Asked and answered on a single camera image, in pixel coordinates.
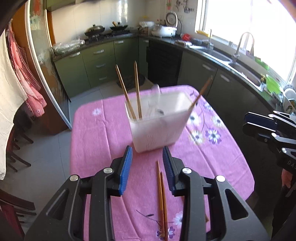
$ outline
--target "window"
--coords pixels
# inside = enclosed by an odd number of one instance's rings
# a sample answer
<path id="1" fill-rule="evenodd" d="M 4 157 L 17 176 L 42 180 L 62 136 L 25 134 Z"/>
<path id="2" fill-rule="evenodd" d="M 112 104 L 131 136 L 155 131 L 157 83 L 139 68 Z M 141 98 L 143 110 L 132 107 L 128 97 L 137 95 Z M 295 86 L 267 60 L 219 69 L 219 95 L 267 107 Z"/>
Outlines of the window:
<path id="1" fill-rule="evenodd" d="M 199 1 L 196 30 L 210 32 L 238 45 L 241 34 L 255 38 L 254 55 L 279 76 L 293 78 L 296 23 L 278 0 Z M 245 35 L 241 47 L 250 51 L 252 37 Z"/>

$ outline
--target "pink tablecloth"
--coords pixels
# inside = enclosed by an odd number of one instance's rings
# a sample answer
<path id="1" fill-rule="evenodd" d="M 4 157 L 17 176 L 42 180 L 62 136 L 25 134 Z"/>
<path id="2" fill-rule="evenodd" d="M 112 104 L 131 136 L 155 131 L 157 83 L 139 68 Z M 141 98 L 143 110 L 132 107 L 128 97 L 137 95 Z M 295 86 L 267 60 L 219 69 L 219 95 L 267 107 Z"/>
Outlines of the pink tablecloth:
<path id="1" fill-rule="evenodd" d="M 162 88 L 162 92 L 183 91 L 195 99 L 190 86 Z M 133 147 L 124 108 L 124 96 L 99 100 L 81 106 L 75 113 L 71 143 L 71 174 L 81 178 L 95 175 L 121 157 L 127 145 Z M 254 190 L 249 166 L 228 129 L 211 106 L 201 98 L 179 140 L 169 146 L 172 156 L 183 160 L 201 176 L 223 175 L 243 199 Z M 137 153 L 122 197 L 112 197 L 112 217 L 116 241 L 163 240 L 159 220 L 156 160 L 163 172 L 162 149 Z M 183 199 L 175 198 L 165 178 L 169 239 L 179 240 Z M 88 240 L 89 199 L 86 205 L 84 238 Z"/>

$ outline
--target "pot lid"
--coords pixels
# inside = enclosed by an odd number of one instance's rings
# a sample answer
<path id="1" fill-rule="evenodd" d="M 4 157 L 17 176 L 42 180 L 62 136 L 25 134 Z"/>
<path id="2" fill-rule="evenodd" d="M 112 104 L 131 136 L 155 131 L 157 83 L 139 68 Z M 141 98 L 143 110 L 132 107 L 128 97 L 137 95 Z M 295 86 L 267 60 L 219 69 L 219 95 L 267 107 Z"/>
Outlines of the pot lid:
<path id="1" fill-rule="evenodd" d="M 101 25 L 96 26 L 95 24 L 93 24 L 93 26 L 91 28 L 88 28 L 85 32 L 88 33 L 90 31 L 94 31 L 94 30 L 100 30 L 103 29 L 104 27 Z"/>
<path id="2" fill-rule="evenodd" d="M 176 28 L 178 26 L 177 14 L 175 12 L 167 13 L 165 16 L 165 22 L 167 26 Z"/>

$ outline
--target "metal screw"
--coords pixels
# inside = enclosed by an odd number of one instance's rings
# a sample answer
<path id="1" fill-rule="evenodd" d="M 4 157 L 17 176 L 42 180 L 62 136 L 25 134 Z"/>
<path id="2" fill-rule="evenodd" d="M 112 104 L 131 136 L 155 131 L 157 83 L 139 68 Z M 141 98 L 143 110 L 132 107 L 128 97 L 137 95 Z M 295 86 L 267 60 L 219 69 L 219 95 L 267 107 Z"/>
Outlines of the metal screw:
<path id="1" fill-rule="evenodd" d="M 185 167 L 182 169 L 182 172 L 184 172 L 185 174 L 190 174 L 190 173 L 192 173 L 192 170 L 188 167 Z"/>
<path id="2" fill-rule="evenodd" d="M 70 181 L 71 182 L 76 182 L 78 180 L 78 176 L 77 175 L 72 175 L 71 177 L 70 177 Z"/>
<path id="3" fill-rule="evenodd" d="M 113 169 L 112 169 L 111 167 L 106 167 L 106 168 L 104 169 L 104 173 L 106 173 L 106 174 L 109 174 L 109 173 L 111 173 L 111 172 L 113 172 Z"/>
<path id="4" fill-rule="evenodd" d="M 222 176 L 222 175 L 217 176 L 216 179 L 217 179 L 218 182 L 221 182 L 221 183 L 225 182 L 225 177 Z"/>

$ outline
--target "white towel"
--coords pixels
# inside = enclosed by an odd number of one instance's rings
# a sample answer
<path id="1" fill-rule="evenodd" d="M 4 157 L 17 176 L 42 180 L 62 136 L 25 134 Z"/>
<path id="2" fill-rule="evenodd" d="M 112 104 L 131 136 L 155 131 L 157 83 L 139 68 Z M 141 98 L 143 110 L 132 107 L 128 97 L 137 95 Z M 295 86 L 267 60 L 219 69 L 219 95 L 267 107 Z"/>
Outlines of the white towel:
<path id="1" fill-rule="evenodd" d="M 28 98 L 11 66 L 5 32 L 0 37 L 0 180 L 6 173 L 6 145 L 18 108 Z"/>

